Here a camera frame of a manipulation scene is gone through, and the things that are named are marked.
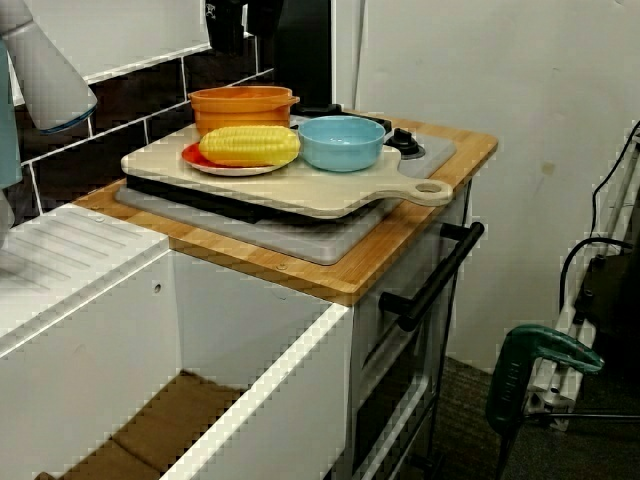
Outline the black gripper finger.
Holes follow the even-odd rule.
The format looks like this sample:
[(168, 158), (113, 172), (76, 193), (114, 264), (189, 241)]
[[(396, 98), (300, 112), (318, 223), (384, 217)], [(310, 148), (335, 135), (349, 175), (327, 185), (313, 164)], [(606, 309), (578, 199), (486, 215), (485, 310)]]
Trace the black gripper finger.
[(272, 36), (278, 25), (278, 0), (247, 2), (247, 31), (254, 36)]
[(204, 18), (210, 47), (215, 51), (242, 51), (244, 27), (243, 1), (206, 0)]

